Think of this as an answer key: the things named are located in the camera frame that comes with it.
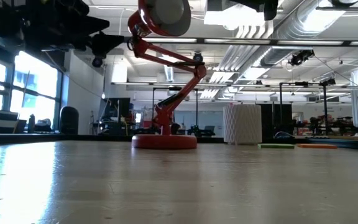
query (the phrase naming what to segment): ceiling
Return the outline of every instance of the ceiling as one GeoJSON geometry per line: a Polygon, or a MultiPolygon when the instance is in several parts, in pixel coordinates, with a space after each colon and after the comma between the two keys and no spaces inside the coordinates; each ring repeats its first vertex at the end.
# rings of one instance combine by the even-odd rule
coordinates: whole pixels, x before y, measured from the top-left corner
{"type": "MultiPolygon", "coordinates": [[[[106,19],[110,21],[110,27],[104,30],[107,34],[130,36],[127,29],[127,20],[135,9],[103,9],[102,6],[136,6],[137,0],[84,0],[91,8],[90,16],[106,19]]],[[[284,0],[282,3],[282,11],[273,21],[274,26],[277,26],[287,15],[301,3],[302,0],[284,0]]],[[[237,30],[227,30],[223,26],[218,25],[204,25],[201,20],[204,15],[204,8],[206,0],[189,0],[192,7],[192,14],[198,15],[191,20],[191,26],[188,32],[183,37],[204,37],[204,38],[224,38],[234,37],[237,30]]],[[[358,12],[347,12],[346,16],[356,15],[358,12]]],[[[318,39],[358,39],[358,17],[340,17],[333,25],[331,25],[324,32],[317,36],[318,39]]],[[[192,58],[195,51],[200,51],[203,54],[204,61],[210,69],[219,65],[226,54],[228,45],[199,45],[199,44],[162,44],[161,47],[172,50],[176,53],[182,54],[186,57],[192,58]]],[[[164,76],[164,69],[162,65],[148,62],[141,58],[135,58],[134,54],[127,49],[126,45],[120,46],[124,49],[124,58],[128,63],[128,79],[130,82],[155,82],[161,81],[164,76]]],[[[349,70],[356,68],[358,65],[358,48],[355,47],[315,47],[314,52],[318,58],[327,63],[331,68],[341,71],[341,73],[348,77],[349,70]]],[[[265,78],[260,77],[264,84],[278,84],[280,82],[289,82],[291,80],[312,81],[316,77],[320,77],[325,73],[331,72],[331,69],[321,63],[317,58],[312,58],[300,67],[296,67],[292,72],[286,69],[286,60],[279,63],[279,68],[270,69],[264,75],[265,78]]],[[[184,82],[191,78],[191,74],[186,72],[174,70],[175,82],[184,82]]],[[[213,74],[213,70],[208,71],[208,76],[213,74]]],[[[348,84],[349,81],[342,77],[336,77],[336,81],[340,85],[348,84]]]]}

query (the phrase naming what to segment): lamp base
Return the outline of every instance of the lamp base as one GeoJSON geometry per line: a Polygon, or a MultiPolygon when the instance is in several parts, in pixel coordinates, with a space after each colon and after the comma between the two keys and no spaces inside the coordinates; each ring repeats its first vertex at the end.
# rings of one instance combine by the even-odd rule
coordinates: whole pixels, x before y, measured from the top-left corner
{"type": "Polygon", "coordinates": [[[197,138],[184,135],[138,134],[132,137],[132,147],[137,149],[196,149],[197,138]]]}

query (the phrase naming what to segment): white wall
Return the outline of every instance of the white wall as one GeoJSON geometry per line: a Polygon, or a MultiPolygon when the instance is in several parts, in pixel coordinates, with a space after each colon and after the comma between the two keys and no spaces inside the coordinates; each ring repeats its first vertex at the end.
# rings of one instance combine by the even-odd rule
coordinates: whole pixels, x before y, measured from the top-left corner
{"type": "MultiPolygon", "coordinates": [[[[333,118],[352,116],[352,105],[350,104],[331,104],[327,105],[328,114],[333,118]]],[[[311,117],[324,115],[324,104],[292,104],[292,113],[302,112],[303,119],[310,120],[311,117]]]]}
{"type": "Polygon", "coordinates": [[[67,95],[65,103],[76,108],[80,114],[78,134],[88,134],[92,111],[95,120],[98,119],[103,93],[103,76],[80,60],[72,51],[66,54],[65,65],[68,71],[64,80],[69,82],[68,85],[63,85],[63,94],[67,95]]]}

